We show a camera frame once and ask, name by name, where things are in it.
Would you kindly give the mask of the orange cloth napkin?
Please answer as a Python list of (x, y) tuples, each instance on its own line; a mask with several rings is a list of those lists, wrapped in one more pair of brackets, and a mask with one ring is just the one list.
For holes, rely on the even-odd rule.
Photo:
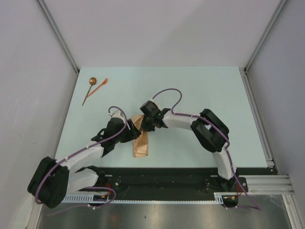
[(141, 129), (143, 115), (135, 115), (132, 117), (132, 122), (135, 127), (141, 132), (140, 136), (133, 140), (133, 156), (135, 158), (146, 157), (149, 153), (148, 132)]

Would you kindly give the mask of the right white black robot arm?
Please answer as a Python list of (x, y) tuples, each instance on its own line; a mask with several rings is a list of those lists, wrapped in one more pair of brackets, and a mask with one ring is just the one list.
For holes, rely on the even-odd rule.
[(229, 129), (209, 109), (199, 114), (176, 113), (170, 108), (160, 109), (153, 101), (144, 103), (140, 110), (144, 114), (141, 128), (154, 131), (155, 128), (180, 128), (194, 133), (200, 145), (211, 152), (215, 160), (220, 187), (232, 191), (237, 186), (236, 166), (229, 155)]

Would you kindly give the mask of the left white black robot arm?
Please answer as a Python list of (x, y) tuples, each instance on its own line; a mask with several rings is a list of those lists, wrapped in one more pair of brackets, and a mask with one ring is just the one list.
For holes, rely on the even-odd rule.
[(105, 172), (91, 162), (109, 154), (117, 143), (130, 142), (141, 135), (131, 119), (113, 117), (94, 136), (88, 147), (62, 160), (49, 156), (39, 163), (27, 191), (48, 208), (58, 206), (67, 194), (83, 189), (108, 187)]

